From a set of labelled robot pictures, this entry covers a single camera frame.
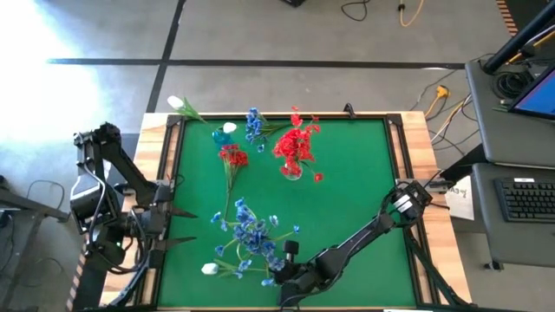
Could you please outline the black diagonal pole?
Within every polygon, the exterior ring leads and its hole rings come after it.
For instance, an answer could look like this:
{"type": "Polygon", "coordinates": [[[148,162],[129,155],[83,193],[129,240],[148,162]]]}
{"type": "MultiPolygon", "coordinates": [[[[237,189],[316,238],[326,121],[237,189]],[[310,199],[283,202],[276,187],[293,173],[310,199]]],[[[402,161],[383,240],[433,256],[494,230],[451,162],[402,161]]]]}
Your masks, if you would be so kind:
{"type": "Polygon", "coordinates": [[[483,66],[482,70],[493,74],[508,62],[555,17],[555,0],[551,0],[522,30],[510,39],[483,66]]]}

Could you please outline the clear textured glass vase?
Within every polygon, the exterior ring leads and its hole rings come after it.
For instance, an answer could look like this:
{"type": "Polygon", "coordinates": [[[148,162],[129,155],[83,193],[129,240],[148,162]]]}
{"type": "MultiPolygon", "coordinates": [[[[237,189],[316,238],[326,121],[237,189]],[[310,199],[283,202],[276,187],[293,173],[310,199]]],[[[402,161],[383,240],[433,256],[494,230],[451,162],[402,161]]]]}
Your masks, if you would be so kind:
{"type": "Polygon", "coordinates": [[[303,168],[300,165],[289,166],[285,164],[281,167],[281,173],[288,180],[299,180],[303,175],[303,168]]]}

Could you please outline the grey desk top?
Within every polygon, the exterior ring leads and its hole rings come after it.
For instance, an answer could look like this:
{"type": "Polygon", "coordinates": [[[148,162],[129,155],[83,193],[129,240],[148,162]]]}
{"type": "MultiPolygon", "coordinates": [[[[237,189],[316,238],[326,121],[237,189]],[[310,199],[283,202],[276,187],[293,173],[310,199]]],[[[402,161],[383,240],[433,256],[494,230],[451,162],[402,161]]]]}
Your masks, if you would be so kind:
{"type": "Polygon", "coordinates": [[[492,90],[493,77],[479,62],[465,64],[480,137],[488,162],[555,170],[555,120],[503,111],[492,90]]]}

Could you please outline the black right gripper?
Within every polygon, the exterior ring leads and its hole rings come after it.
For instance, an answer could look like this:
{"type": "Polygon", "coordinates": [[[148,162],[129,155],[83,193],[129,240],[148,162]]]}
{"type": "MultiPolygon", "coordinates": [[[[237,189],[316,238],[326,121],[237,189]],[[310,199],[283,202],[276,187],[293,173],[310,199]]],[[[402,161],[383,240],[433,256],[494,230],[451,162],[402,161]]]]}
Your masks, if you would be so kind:
{"type": "Polygon", "coordinates": [[[309,294],[319,286],[319,273],[314,262],[294,263],[298,252],[299,242],[284,241],[283,253],[287,261],[281,271],[283,283],[277,297],[279,307],[297,306],[304,299],[305,294],[309,294]]]}

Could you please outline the black striped-edge floor mat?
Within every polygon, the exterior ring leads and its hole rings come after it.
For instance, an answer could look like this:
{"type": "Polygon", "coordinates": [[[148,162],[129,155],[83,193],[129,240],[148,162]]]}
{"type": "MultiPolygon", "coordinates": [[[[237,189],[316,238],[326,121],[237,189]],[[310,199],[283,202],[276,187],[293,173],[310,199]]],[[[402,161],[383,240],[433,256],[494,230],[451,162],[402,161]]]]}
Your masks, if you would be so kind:
{"type": "Polygon", "coordinates": [[[75,133],[74,144],[77,179],[70,191],[69,205],[77,230],[84,236],[70,308],[76,311],[99,306],[109,273],[132,274],[140,266],[123,265],[127,215],[121,212],[114,188],[106,181],[100,144],[92,133],[75,133]]]}

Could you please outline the black diagonal strut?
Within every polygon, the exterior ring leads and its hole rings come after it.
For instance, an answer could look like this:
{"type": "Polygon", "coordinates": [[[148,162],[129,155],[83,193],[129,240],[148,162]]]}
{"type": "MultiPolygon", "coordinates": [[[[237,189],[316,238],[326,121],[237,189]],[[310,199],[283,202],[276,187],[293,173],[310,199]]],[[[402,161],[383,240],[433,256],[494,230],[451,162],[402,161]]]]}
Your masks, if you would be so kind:
{"type": "Polygon", "coordinates": [[[132,302],[133,306],[142,304],[142,291],[144,289],[144,282],[147,272],[149,270],[149,261],[146,260],[141,264],[129,283],[120,291],[119,295],[112,300],[108,306],[110,308],[125,307],[128,303],[132,302]]]}
{"type": "Polygon", "coordinates": [[[433,308],[471,306],[470,302],[465,301],[455,292],[435,267],[422,216],[407,218],[404,214],[401,214],[400,220],[402,221],[400,228],[403,231],[403,237],[408,247],[410,258],[418,260],[428,282],[431,302],[423,302],[423,304],[433,308]]]}

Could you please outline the blue glass vase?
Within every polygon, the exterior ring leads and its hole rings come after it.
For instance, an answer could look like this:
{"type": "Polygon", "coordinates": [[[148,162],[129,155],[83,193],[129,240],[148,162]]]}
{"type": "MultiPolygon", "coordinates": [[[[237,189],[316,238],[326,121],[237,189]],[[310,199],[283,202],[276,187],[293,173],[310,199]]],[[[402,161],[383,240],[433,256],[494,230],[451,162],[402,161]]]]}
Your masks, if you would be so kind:
{"type": "Polygon", "coordinates": [[[212,139],[219,150],[221,150],[223,146],[228,146],[233,143],[231,135],[229,133],[225,133],[223,130],[214,131],[212,133],[212,139]]]}

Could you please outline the black computer keyboard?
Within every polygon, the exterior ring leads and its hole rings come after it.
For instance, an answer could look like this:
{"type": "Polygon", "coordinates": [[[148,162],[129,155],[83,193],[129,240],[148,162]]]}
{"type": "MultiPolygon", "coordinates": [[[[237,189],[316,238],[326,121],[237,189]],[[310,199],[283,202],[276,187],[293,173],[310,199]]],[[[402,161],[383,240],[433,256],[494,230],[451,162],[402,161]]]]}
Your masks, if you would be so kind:
{"type": "Polygon", "coordinates": [[[503,178],[493,182],[505,221],[555,224],[555,179],[503,178]]]}

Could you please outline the laptop with blue screen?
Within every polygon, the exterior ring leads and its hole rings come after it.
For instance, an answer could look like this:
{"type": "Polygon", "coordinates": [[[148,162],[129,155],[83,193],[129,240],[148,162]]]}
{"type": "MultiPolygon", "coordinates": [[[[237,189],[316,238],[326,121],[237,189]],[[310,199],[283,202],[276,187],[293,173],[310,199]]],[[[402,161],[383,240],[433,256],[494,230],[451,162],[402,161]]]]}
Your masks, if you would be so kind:
{"type": "Polygon", "coordinates": [[[521,92],[509,112],[555,120],[555,64],[521,92]]]}

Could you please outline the grey metal stand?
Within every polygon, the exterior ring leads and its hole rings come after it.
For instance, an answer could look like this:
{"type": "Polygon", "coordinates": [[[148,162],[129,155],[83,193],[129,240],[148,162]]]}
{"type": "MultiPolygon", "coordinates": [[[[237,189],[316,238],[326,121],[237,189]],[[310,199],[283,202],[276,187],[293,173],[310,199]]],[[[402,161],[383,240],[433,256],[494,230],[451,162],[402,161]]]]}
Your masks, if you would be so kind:
{"type": "Polygon", "coordinates": [[[0,175],[0,312],[26,312],[27,309],[11,309],[10,302],[22,281],[23,273],[39,262],[31,258],[32,244],[42,221],[54,218],[66,223],[69,214],[61,210],[65,188],[51,180],[38,179],[31,186],[48,186],[53,192],[60,192],[57,206],[46,205],[30,197],[31,190],[24,196],[11,192],[0,175]]]}

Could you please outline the grey keyboard shelf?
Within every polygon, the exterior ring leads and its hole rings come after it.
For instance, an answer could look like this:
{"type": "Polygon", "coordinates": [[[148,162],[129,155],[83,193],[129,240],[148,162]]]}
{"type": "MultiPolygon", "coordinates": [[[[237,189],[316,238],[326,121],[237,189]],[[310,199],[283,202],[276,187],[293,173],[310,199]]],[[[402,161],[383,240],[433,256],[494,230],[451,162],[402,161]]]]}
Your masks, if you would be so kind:
{"type": "Polygon", "coordinates": [[[555,224],[505,221],[493,182],[503,178],[555,179],[555,171],[473,165],[473,187],[485,225],[492,263],[555,268],[555,224]]]}

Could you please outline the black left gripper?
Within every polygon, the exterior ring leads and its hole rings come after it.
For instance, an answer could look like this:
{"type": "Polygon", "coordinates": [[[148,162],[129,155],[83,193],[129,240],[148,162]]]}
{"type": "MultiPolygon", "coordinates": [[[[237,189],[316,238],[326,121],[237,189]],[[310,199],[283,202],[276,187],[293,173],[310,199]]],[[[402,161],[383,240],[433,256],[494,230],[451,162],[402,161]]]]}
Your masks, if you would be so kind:
{"type": "Polygon", "coordinates": [[[148,253],[148,267],[159,269],[163,266],[166,253],[172,247],[193,241],[196,237],[179,237],[163,239],[167,227],[167,216],[197,218],[198,216],[173,206],[173,188],[170,185],[158,184],[155,193],[155,204],[139,214],[140,224],[145,234],[144,245],[148,253]]]}

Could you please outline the white paper sheet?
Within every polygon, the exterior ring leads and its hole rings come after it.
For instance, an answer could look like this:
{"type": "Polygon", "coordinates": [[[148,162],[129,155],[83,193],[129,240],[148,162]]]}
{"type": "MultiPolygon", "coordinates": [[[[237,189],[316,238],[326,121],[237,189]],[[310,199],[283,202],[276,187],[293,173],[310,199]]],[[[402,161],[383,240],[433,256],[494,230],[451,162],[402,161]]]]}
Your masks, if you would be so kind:
{"type": "Polygon", "coordinates": [[[445,194],[450,216],[474,220],[472,180],[470,176],[459,180],[445,194]]]}

